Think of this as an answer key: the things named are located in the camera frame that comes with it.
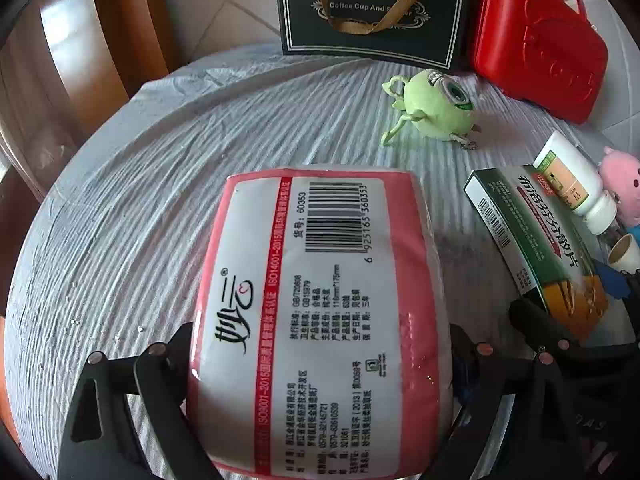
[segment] white bottle cap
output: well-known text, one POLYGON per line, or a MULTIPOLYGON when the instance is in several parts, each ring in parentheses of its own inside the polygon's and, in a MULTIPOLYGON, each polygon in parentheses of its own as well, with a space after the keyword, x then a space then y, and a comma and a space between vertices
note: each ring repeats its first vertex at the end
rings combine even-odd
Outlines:
POLYGON ((601 235, 613 223, 618 214, 616 201, 604 190, 596 203, 584 216, 589 231, 596 236, 601 235))

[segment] tiled floor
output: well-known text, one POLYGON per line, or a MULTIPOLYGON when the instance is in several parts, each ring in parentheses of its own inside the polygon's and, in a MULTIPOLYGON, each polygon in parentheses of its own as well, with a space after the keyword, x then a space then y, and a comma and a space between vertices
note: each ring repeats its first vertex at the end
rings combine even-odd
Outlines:
MULTIPOLYGON (((584 0, 609 48, 609 67, 590 122, 640 155, 640 50, 607 0, 584 0)), ((233 46, 277 41, 276 0, 167 0, 185 61, 233 46)))

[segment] white cup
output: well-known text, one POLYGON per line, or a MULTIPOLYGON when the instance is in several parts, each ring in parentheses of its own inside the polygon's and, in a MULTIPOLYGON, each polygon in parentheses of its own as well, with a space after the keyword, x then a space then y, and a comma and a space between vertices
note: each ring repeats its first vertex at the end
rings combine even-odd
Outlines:
POLYGON ((618 272, 635 274, 640 269, 640 248, 632 234, 626 234, 613 246, 607 265, 618 272))

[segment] gold ribbon handle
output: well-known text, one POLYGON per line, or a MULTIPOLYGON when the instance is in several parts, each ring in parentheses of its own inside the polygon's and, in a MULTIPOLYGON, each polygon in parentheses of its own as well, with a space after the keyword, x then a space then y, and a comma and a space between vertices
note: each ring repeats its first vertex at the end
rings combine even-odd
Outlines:
POLYGON ((369 23, 359 23, 353 20, 345 20, 343 18, 332 18, 329 13, 329 0, 320 0, 322 4, 322 10, 326 15, 326 20, 329 22, 334 30, 338 32, 344 32, 347 34, 357 34, 364 36, 366 34, 372 34, 373 32, 379 32, 389 27, 393 27, 405 13, 411 8, 411 6, 417 0, 396 0, 393 6, 386 12, 382 19, 375 25, 369 23))

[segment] product label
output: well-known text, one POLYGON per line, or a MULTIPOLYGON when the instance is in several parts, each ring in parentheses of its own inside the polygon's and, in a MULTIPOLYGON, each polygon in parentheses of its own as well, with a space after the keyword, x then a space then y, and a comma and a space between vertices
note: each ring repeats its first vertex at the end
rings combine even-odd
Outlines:
POLYGON ((498 245, 520 294, 524 295, 536 288, 533 273, 524 255, 520 252, 511 230, 476 177, 472 177, 469 181, 465 192, 480 212, 482 220, 498 245))
POLYGON ((398 326, 380 179, 239 182, 202 328, 198 434, 205 449, 221 465, 253 464, 263 475, 394 475, 402 427, 398 326))
POLYGON ((578 182, 574 174, 564 165, 564 162, 557 158, 551 150, 540 162, 538 170, 544 174, 556 190, 556 194, 564 200, 569 209, 576 209, 587 200, 589 193, 584 189, 584 186, 578 182))

